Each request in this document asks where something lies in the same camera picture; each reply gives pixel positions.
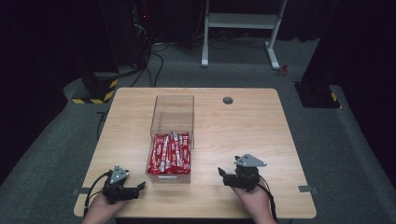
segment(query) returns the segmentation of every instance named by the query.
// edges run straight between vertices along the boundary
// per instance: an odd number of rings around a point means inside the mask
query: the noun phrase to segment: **clear plastic box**
[[[146,167],[146,174],[151,182],[190,183],[193,125],[193,95],[157,96],[151,123],[151,144]],[[162,155],[165,155],[165,153],[163,154],[165,149],[167,152],[164,161]],[[170,168],[170,164],[172,163],[172,158],[176,155],[177,168],[172,166],[176,169],[174,170]],[[185,169],[179,167],[179,161],[182,161],[181,164]],[[152,167],[160,167],[160,171],[156,170],[156,172],[152,172]]]

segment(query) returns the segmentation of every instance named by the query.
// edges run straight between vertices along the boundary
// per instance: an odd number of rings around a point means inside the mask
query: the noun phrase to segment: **red candy wrapper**
[[[189,174],[191,172],[190,143],[188,133],[155,134],[148,162],[148,173]]]

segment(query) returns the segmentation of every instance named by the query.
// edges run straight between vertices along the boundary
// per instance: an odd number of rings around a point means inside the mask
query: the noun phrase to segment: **person's right hand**
[[[262,179],[260,179],[260,185],[265,187]],[[268,195],[263,189],[258,186],[249,192],[246,192],[245,189],[232,189],[256,224],[276,224],[271,215]]]

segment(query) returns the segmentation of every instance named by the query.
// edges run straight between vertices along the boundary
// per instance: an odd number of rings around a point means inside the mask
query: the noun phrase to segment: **white metal stand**
[[[235,14],[235,13],[209,13],[209,0],[206,0],[205,9],[205,36],[202,49],[202,67],[209,66],[208,60],[208,37],[209,27],[223,28],[248,28],[248,29],[265,29],[273,30],[270,42],[265,42],[265,48],[268,52],[271,65],[275,70],[280,68],[274,53],[274,43],[277,31],[282,21],[283,12],[285,11],[288,0],[281,0],[279,12],[276,15],[259,15],[259,14]]]

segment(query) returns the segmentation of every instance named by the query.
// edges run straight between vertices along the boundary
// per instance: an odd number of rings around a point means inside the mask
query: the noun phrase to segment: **yellow and black hazard tape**
[[[82,97],[73,97],[72,101],[75,104],[105,104],[107,103],[110,99],[111,96],[113,96],[114,94],[114,90],[116,89],[117,83],[119,82],[118,79],[113,80],[109,87],[108,90],[106,90],[105,92],[102,92],[102,96],[101,97],[92,97],[92,98],[82,98]]]

